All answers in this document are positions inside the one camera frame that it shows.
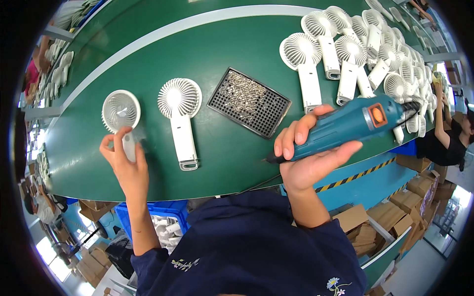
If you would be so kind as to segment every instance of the blue electric screwdriver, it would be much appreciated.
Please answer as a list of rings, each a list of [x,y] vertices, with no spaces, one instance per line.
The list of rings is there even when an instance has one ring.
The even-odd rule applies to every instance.
[[[401,116],[407,110],[418,111],[420,104],[399,104],[387,95],[375,98],[357,98],[332,112],[318,116],[316,125],[310,129],[303,145],[294,144],[295,154],[290,161],[317,154],[352,140],[366,141],[374,136],[391,131],[402,124]],[[283,163],[283,156],[276,157],[271,151],[266,160]]]

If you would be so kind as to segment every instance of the person's right hand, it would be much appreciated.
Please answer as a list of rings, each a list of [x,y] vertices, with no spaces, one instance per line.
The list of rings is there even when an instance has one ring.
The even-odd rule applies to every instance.
[[[293,121],[288,128],[284,128],[275,139],[275,156],[283,155],[285,159],[290,160],[294,155],[294,143],[301,145],[306,142],[310,128],[316,125],[316,116],[332,110],[334,109],[327,104],[318,106],[313,112],[306,114],[299,121]],[[325,152],[280,164],[280,173],[286,190],[298,193],[312,189],[316,182],[346,163],[361,148],[361,142],[350,141]]]
[[[99,148],[102,155],[110,163],[120,187],[125,193],[127,205],[130,201],[146,203],[149,184],[148,165],[141,144],[135,144],[136,162],[128,160],[123,150],[122,138],[131,131],[131,127],[125,126],[115,135],[106,135],[102,139]],[[114,146],[109,148],[109,143],[112,141]]]

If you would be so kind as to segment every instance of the pink shirt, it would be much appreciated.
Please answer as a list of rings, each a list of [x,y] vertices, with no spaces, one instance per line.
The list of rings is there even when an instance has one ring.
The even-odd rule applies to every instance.
[[[27,87],[25,88],[25,96],[28,95],[30,84],[38,81],[38,77],[39,77],[39,71],[36,68],[33,60],[31,60],[30,65],[28,65],[27,72],[30,72],[30,80],[28,81]]]

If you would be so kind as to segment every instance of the navy blue shirt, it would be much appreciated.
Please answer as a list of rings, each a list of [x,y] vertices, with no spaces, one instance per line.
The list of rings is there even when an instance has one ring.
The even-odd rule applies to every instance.
[[[166,249],[132,256],[137,295],[362,295],[367,284],[339,221],[291,225],[287,197],[266,191],[213,199]]]

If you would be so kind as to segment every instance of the white shirt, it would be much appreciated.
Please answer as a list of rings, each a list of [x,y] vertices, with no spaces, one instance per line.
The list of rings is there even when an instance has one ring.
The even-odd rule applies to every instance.
[[[38,211],[35,215],[41,220],[41,222],[45,224],[51,224],[52,222],[56,221],[58,216],[61,214],[61,210],[57,207],[57,205],[55,205],[55,212],[53,213],[48,205],[48,202],[46,201],[46,198],[39,194],[39,192],[36,195],[36,202],[38,203]]]

